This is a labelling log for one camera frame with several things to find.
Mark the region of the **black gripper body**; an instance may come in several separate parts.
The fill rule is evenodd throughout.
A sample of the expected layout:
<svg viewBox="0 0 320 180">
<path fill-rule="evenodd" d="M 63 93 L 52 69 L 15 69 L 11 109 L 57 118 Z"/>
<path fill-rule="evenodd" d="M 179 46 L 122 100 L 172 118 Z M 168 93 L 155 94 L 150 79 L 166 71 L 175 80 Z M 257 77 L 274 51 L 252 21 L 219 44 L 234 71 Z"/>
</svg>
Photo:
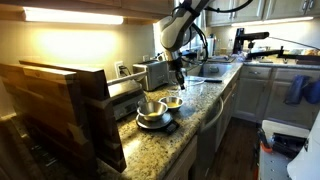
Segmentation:
<svg viewBox="0 0 320 180">
<path fill-rule="evenodd" d="M 183 78 L 183 74 L 181 71 L 182 60 L 181 60 L 181 56 L 179 55 L 179 52 L 166 50 L 165 55 L 167 58 L 167 62 L 169 64 L 169 69 L 175 71 L 177 79 L 182 79 Z"/>
</svg>

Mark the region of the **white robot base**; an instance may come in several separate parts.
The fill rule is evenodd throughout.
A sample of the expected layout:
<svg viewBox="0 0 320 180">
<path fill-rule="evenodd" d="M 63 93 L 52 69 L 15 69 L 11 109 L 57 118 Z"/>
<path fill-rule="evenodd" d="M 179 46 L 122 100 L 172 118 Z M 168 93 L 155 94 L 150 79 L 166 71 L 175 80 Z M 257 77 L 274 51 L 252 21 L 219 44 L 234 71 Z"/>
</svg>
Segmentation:
<svg viewBox="0 0 320 180">
<path fill-rule="evenodd" d="M 287 165 L 292 180 L 320 180 L 320 111 L 305 145 Z"/>
</svg>

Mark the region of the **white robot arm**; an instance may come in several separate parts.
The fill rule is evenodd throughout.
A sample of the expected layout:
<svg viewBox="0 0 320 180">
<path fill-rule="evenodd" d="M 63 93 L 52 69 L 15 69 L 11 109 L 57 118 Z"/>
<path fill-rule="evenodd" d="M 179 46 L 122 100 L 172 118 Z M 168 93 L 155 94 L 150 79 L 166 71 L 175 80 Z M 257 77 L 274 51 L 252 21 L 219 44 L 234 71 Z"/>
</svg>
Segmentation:
<svg viewBox="0 0 320 180">
<path fill-rule="evenodd" d="M 242 5 L 233 9 L 222 10 L 214 9 L 209 6 L 214 0 L 184 0 L 176 8 L 172 10 L 172 14 L 159 21 L 160 23 L 160 43 L 164 48 L 167 56 L 169 69 L 175 72 L 176 80 L 182 90 L 184 86 L 184 76 L 182 73 L 182 60 L 179 50 L 182 46 L 189 42 L 189 37 L 185 42 L 185 34 L 192 33 L 195 30 L 202 38 L 205 51 L 208 51 L 207 40 L 202 30 L 194 24 L 194 20 L 200 16 L 203 10 L 214 11 L 217 13 L 229 13 L 239 11 L 248 6 L 253 0 L 247 0 Z"/>
</svg>

